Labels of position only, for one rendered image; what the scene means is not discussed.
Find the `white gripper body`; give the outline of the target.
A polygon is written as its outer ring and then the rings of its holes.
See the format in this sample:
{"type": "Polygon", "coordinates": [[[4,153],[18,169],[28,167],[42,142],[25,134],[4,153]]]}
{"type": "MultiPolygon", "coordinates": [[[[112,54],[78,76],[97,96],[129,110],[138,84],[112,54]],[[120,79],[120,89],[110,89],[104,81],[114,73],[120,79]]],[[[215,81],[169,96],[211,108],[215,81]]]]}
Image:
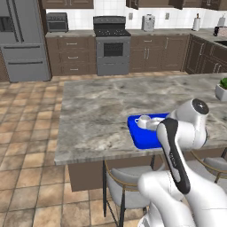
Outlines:
{"type": "Polygon", "coordinates": [[[163,121],[163,118],[154,117],[146,123],[146,128],[155,131],[161,121],[163,121]]]}

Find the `white mug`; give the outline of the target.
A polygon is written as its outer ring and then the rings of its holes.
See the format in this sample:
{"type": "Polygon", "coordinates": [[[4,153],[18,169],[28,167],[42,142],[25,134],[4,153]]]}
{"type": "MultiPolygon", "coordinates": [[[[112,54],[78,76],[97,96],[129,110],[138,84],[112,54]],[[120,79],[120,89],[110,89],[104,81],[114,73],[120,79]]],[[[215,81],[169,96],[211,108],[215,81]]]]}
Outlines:
{"type": "Polygon", "coordinates": [[[141,115],[139,118],[135,119],[135,123],[140,129],[146,129],[146,124],[151,120],[149,115],[141,115]]]}

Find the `blue tray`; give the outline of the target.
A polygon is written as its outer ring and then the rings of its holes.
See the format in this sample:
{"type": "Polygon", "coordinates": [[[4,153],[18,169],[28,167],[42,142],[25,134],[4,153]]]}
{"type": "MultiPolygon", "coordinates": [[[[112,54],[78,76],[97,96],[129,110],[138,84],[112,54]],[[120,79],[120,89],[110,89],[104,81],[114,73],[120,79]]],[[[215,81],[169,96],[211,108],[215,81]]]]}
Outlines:
{"type": "MultiPolygon", "coordinates": [[[[154,117],[160,117],[164,120],[168,113],[151,113],[146,115],[149,115],[151,119],[154,117]]],[[[135,119],[140,116],[141,115],[131,115],[128,117],[128,128],[134,145],[138,149],[160,148],[160,142],[157,138],[156,130],[140,129],[135,123],[135,119]]]]}

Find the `brown island counter base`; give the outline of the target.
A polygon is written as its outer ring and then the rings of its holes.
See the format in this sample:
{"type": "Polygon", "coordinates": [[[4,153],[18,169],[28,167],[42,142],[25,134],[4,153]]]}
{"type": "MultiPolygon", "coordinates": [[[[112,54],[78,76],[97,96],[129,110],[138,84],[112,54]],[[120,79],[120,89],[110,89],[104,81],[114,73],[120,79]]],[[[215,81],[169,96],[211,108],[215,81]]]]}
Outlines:
{"type": "MultiPolygon", "coordinates": [[[[207,149],[207,150],[195,150],[195,154],[199,158],[206,157],[220,157],[224,148],[207,149]]],[[[195,160],[190,152],[184,152],[186,160],[195,160]]],[[[108,160],[107,165],[111,168],[127,168],[134,166],[148,166],[151,164],[152,155],[145,157],[127,158],[108,160]]],[[[161,165],[161,158],[157,155],[155,157],[154,169],[158,169],[161,165]]],[[[72,192],[94,190],[102,188],[102,168],[103,161],[94,161],[87,163],[75,163],[68,164],[68,172],[70,177],[70,183],[72,186],[72,192]]]]}

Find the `brown lower cupboard run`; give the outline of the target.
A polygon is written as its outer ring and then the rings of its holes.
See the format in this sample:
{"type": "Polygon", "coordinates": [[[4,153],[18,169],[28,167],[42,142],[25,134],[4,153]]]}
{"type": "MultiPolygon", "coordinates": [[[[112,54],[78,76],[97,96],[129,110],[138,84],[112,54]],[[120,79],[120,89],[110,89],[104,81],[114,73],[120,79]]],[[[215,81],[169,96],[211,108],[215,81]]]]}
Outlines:
{"type": "Polygon", "coordinates": [[[180,71],[188,39],[186,34],[133,35],[130,41],[129,71],[180,71]]]}
{"type": "Polygon", "coordinates": [[[53,76],[97,73],[93,30],[48,32],[45,38],[53,76]]]}
{"type": "Polygon", "coordinates": [[[187,74],[227,73],[227,46],[190,35],[184,71],[187,74]]]}

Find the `brown cupboard run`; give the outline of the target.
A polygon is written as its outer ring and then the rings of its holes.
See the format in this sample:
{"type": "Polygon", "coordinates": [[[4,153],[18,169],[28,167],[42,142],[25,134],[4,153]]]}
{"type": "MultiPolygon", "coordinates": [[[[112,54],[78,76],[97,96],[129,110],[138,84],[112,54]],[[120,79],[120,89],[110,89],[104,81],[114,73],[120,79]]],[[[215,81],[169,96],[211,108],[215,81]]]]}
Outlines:
{"type": "Polygon", "coordinates": [[[42,0],[44,9],[93,9],[93,0],[42,0]]]}
{"type": "Polygon", "coordinates": [[[227,11],[227,0],[126,0],[126,6],[136,10],[139,8],[165,7],[183,10],[183,8],[189,7],[227,11]]]}
{"type": "Polygon", "coordinates": [[[130,41],[129,71],[180,71],[188,39],[186,34],[133,35],[130,41]]]}
{"type": "Polygon", "coordinates": [[[184,71],[187,74],[227,73],[227,46],[190,35],[184,71]]]}
{"type": "Polygon", "coordinates": [[[97,73],[93,30],[48,32],[45,38],[53,76],[97,73]]]}

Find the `green plant in white pot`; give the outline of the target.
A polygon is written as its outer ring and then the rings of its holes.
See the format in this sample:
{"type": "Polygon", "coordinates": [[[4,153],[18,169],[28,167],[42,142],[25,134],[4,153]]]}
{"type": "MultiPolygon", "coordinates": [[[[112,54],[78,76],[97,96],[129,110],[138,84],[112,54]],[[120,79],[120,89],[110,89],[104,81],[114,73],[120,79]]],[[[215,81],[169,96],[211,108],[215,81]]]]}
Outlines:
{"type": "Polygon", "coordinates": [[[220,101],[227,101],[227,77],[221,79],[215,86],[215,96],[220,101]]]}

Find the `grey stove with oven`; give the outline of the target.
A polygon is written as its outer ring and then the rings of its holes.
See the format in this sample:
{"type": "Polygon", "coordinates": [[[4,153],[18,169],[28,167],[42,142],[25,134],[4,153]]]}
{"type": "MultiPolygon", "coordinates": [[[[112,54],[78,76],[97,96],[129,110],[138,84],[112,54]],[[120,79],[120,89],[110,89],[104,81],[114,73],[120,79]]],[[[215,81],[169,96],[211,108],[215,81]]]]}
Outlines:
{"type": "Polygon", "coordinates": [[[97,75],[129,73],[131,34],[124,16],[95,16],[97,75]]]}

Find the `grey coffee machine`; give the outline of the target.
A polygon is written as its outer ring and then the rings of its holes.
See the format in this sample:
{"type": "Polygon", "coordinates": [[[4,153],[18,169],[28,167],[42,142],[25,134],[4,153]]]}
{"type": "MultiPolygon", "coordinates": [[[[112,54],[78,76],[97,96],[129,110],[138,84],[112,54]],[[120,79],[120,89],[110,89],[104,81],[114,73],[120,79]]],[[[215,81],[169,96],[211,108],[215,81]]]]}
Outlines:
{"type": "Polygon", "coordinates": [[[152,14],[146,14],[142,18],[142,29],[146,32],[153,31],[155,24],[155,17],[152,14]]]}

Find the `white paper towel roll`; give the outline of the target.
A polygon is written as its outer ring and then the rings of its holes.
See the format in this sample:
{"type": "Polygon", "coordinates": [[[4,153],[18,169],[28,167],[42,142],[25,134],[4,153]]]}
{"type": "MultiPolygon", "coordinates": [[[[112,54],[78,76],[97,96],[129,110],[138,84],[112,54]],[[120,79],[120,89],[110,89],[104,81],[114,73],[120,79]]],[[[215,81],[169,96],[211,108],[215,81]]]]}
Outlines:
{"type": "Polygon", "coordinates": [[[194,19],[193,25],[192,25],[193,31],[199,31],[200,30],[200,15],[197,13],[196,18],[194,19]]]}

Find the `brown upper cupboard run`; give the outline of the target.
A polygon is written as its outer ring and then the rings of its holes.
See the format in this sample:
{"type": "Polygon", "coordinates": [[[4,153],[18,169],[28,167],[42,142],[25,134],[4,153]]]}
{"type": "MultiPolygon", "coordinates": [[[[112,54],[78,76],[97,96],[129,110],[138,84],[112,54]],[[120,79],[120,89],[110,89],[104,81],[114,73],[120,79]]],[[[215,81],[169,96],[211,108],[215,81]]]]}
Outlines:
{"type": "Polygon", "coordinates": [[[93,0],[42,0],[44,9],[93,9],[93,0]]]}
{"type": "Polygon", "coordinates": [[[183,8],[189,7],[227,11],[227,0],[126,0],[126,6],[136,10],[139,8],[165,7],[183,10],[183,8]]]}

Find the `dark grey toaster oven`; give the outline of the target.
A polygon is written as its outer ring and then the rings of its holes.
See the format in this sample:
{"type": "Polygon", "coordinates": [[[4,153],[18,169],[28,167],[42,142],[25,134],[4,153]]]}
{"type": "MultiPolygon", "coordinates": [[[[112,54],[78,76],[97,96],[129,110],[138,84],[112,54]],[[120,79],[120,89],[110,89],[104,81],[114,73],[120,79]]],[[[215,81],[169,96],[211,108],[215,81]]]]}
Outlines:
{"type": "Polygon", "coordinates": [[[49,32],[67,32],[68,21],[66,12],[49,12],[46,14],[49,32]]]}

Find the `grey fridge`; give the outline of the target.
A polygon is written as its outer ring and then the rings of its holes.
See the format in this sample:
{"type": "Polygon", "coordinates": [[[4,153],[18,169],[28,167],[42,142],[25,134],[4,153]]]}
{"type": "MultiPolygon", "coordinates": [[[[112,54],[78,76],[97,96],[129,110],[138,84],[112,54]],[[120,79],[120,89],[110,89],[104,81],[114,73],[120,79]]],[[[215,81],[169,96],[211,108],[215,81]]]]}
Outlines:
{"type": "Polygon", "coordinates": [[[49,81],[41,0],[0,0],[0,50],[10,82],[49,81]]]}

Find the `grey stool with metal frame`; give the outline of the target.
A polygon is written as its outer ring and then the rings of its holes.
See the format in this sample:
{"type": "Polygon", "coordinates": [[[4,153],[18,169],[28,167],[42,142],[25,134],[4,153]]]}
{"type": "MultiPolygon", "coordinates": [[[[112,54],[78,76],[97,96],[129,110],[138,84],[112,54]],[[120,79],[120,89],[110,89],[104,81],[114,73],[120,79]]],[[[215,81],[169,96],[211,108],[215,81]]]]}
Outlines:
{"type": "Polygon", "coordinates": [[[221,178],[227,179],[227,160],[225,159],[227,147],[223,150],[223,153],[220,157],[207,157],[202,160],[194,152],[191,152],[191,154],[200,164],[206,168],[210,174],[215,176],[215,183],[217,183],[221,178]]]}
{"type": "Polygon", "coordinates": [[[110,169],[107,161],[103,161],[103,213],[106,216],[106,208],[109,207],[116,227],[123,227],[126,209],[142,208],[144,214],[147,213],[146,207],[149,205],[149,202],[138,191],[137,181],[142,174],[153,171],[154,162],[155,156],[153,155],[149,166],[110,169]],[[119,220],[116,220],[110,203],[107,200],[106,190],[109,190],[113,202],[120,207],[119,220]]]}

